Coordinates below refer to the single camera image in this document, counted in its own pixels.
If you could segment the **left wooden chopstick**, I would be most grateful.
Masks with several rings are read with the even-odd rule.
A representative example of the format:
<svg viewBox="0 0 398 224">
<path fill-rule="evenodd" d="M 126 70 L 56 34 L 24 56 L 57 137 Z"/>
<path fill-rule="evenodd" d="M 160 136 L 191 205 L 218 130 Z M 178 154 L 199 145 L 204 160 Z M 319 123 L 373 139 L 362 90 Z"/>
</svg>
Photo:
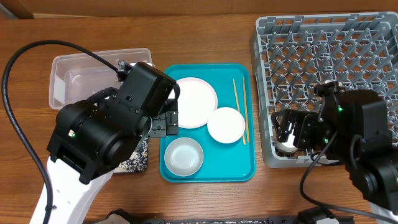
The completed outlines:
<svg viewBox="0 0 398 224">
<path fill-rule="evenodd" d="M 235 79 L 233 79 L 233 87 L 234 87 L 234 95 L 235 95 L 235 100 L 236 100 L 237 111 L 241 114 Z M 243 129 L 243 134 L 242 134 L 243 145 L 245 146 L 246 145 L 246 138 L 244 136 L 244 131 L 245 131 L 245 128 Z"/>
</svg>

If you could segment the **grey dishwasher rack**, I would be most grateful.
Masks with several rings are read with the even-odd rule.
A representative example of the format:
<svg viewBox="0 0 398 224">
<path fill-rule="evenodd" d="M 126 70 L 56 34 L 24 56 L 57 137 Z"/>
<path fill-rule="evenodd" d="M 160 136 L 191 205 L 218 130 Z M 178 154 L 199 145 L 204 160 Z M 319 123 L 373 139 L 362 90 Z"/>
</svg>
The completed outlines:
<svg viewBox="0 0 398 224">
<path fill-rule="evenodd" d="M 317 111 L 313 87 L 325 80 L 338 80 L 347 90 L 376 91 L 387 103 L 389 129 L 397 139 L 395 12 L 260 17 L 250 48 L 262 157 L 268 167 L 311 163 L 310 149 L 286 154 L 275 148 L 271 114 Z"/>
</svg>

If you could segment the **white bowl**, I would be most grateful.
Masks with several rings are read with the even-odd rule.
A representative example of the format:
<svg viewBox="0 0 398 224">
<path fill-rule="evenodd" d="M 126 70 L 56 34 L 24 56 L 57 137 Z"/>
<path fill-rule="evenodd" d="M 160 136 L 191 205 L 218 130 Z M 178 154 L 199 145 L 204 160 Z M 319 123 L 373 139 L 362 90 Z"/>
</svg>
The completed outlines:
<svg viewBox="0 0 398 224">
<path fill-rule="evenodd" d="M 246 123 L 242 114 L 230 107 L 214 110 L 207 122 L 210 136 L 222 144 L 231 144 L 243 138 Z"/>
</svg>

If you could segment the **white cup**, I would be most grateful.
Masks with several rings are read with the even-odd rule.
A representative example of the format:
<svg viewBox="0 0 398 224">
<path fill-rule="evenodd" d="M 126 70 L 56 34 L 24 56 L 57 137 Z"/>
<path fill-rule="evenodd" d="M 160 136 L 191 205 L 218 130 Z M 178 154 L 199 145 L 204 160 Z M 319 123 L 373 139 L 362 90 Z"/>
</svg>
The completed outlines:
<svg viewBox="0 0 398 224">
<path fill-rule="evenodd" d="M 298 148 L 294 146 L 295 136 L 290 134 L 288 140 L 286 142 L 279 142 L 278 140 L 274 140 L 275 148 L 283 153 L 283 154 L 293 154 L 298 151 Z"/>
</svg>

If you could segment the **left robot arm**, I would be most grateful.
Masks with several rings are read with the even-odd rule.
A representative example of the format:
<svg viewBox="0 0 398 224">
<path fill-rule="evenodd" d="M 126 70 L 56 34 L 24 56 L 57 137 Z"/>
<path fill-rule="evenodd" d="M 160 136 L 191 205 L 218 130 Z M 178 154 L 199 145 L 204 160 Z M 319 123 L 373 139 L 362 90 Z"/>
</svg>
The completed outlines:
<svg viewBox="0 0 398 224">
<path fill-rule="evenodd" d="M 106 88 L 64 106 L 47 150 L 50 187 L 43 189 L 32 223 L 82 223 L 96 195 L 140 143 L 176 135 L 180 87 L 145 63 L 120 62 L 119 88 Z"/>
</svg>

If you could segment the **clear plastic bin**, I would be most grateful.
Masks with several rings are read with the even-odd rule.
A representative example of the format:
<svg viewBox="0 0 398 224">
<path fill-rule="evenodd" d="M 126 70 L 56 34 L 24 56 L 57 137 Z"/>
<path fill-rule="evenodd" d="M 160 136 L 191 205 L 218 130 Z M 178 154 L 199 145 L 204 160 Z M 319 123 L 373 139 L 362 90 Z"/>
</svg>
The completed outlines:
<svg viewBox="0 0 398 224">
<path fill-rule="evenodd" d="M 146 62 L 150 65 L 152 55 L 147 48 L 106 50 L 95 53 L 115 67 L 123 60 L 134 65 Z M 49 83 L 49 106 L 60 110 L 65 105 L 85 100 L 108 87 L 119 88 L 116 73 L 87 54 L 70 54 L 55 57 L 52 62 Z"/>
</svg>

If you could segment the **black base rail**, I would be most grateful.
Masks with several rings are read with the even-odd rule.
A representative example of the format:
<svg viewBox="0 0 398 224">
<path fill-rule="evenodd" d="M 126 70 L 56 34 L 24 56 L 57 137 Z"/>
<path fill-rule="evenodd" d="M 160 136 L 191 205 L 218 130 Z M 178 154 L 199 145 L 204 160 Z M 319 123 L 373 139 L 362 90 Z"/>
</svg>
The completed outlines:
<svg viewBox="0 0 398 224">
<path fill-rule="evenodd" d="M 130 223 L 130 224 L 299 224 L 299 223 L 336 223 L 336 224 L 354 224 L 353 217 L 339 217 L 320 212 L 300 212 L 298 216 L 269 216 L 265 218 L 236 218 L 226 220 L 164 220 L 159 218 L 137 218 L 119 209 L 108 214 L 105 220 L 98 223 Z"/>
</svg>

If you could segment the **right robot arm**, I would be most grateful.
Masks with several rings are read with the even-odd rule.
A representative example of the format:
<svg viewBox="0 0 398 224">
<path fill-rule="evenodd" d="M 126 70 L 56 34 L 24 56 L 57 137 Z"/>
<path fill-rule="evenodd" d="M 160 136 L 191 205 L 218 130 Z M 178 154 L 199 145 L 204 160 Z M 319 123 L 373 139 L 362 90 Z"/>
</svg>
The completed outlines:
<svg viewBox="0 0 398 224">
<path fill-rule="evenodd" d="M 322 101 L 319 112 L 286 109 L 271 115 L 279 143 L 294 136 L 297 149 L 319 149 L 300 180 L 301 196 L 314 207 L 301 211 L 295 223 L 353 223 L 353 215 L 397 223 L 397 148 L 387 124 L 386 102 L 373 90 L 346 90 L 338 81 L 321 82 L 314 94 Z M 345 166 L 352 184 L 372 212 L 340 207 L 309 197 L 305 179 L 321 156 Z"/>
</svg>

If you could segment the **right wooden chopstick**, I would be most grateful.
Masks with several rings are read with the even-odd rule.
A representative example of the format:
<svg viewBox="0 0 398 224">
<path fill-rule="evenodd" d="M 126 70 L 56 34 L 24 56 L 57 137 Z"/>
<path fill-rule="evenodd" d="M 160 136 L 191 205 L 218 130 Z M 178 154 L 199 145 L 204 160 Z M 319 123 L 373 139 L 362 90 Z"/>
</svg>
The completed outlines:
<svg viewBox="0 0 398 224">
<path fill-rule="evenodd" d="M 250 143 L 249 137 L 249 122 L 248 122 L 248 105 L 247 105 L 247 97 L 246 97 L 246 82 L 243 77 L 243 99 L 244 99 L 244 113 L 245 113 L 245 123 L 246 123 L 246 140 L 247 143 Z"/>
</svg>

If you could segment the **grey bowl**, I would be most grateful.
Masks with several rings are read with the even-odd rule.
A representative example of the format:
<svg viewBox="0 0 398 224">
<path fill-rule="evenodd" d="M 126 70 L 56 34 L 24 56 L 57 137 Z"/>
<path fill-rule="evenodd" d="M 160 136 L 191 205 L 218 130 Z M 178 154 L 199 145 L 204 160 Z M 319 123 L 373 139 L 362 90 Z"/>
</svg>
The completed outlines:
<svg viewBox="0 0 398 224">
<path fill-rule="evenodd" d="M 178 138 L 166 148 L 164 162 L 166 168 L 176 176 L 188 177 L 198 172 L 204 161 L 204 152 L 196 140 Z"/>
</svg>

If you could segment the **wooden chopstick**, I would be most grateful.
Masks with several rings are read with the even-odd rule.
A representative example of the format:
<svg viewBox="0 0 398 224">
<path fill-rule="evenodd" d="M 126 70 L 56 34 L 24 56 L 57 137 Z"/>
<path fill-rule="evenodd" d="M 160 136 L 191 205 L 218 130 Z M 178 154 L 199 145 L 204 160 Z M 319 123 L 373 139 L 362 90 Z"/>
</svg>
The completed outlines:
<svg viewBox="0 0 398 224">
<path fill-rule="evenodd" d="M 237 111 L 241 114 L 235 79 L 233 79 L 233 87 L 234 87 L 234 95 L 235 95 L 235 100 L 236 100 Z M 245 131 L 245 128 L 243 129 L 243 134 L 242 134 L 243 145 L 245 146 L 246 145 L 246 138 L 244 136 L 244 131 Z"/>
<path fill-rule="evenodd" d="M 249 137 L 249 122 L 248 122 L 248 105 L 247 105 L 247 97 L 246 97 L 246 82 L 243 77 L 243 99 L 244 99 L 244 113 L 245 113 L 245 123 L 246 123 L 246 140 L 247 143 L 250 143 Z"/>
</svg>

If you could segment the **teal plastic tray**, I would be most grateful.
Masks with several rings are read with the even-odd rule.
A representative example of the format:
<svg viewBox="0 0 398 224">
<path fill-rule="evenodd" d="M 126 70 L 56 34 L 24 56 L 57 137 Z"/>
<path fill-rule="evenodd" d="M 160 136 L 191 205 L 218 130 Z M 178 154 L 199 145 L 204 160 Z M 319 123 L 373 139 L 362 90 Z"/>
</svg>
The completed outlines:
<svg viewBox="0 0 398 224">
<path fill-rule="evenodd" d="M 162 177 L 175 183 L 188 182 L 245 182 L 256 171 L 256 150 L 254 121 L 252 112 L 251 87 L 248 70 L 238 63 L 201 63 L 172 65 L 165 73 L 175 80 L 186 77 L 200 78 L 208 82 L 216 91 L 220 107 L 236 108 L 233 79 L 236 82 L 239 105 L 244 113 L 243 77 L 246 82 L 248 122 L 250 143 L 243 145 L 243 140 L 231 144 L 215 141 L 206 126 L 195 129 L 179 129 L 177 136 L 167 136 L 159 141 L 159 170 Z M 198 172 L 188 177 L 179 177 L 165 166 L 164 153 L 167 146 L 178 138 L 192 138 L 200 144 L 204 152 L 204 161 Z"/>
</svg>

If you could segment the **large white plate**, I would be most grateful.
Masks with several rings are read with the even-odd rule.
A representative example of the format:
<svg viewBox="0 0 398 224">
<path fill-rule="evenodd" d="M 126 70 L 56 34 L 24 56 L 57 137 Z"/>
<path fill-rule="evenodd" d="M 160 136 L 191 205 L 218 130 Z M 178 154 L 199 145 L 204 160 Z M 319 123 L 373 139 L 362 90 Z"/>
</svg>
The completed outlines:
<svg viewBox="0 0 398 224">
<path fill-rule="evenodd" d="M 218 107 L 214 88 L 206 81 L 186 77 L 177 80 L 180 87 L 178 97 L 179 128 L 195 129 L 205 125 L 209 116 Z"/>
</svg>

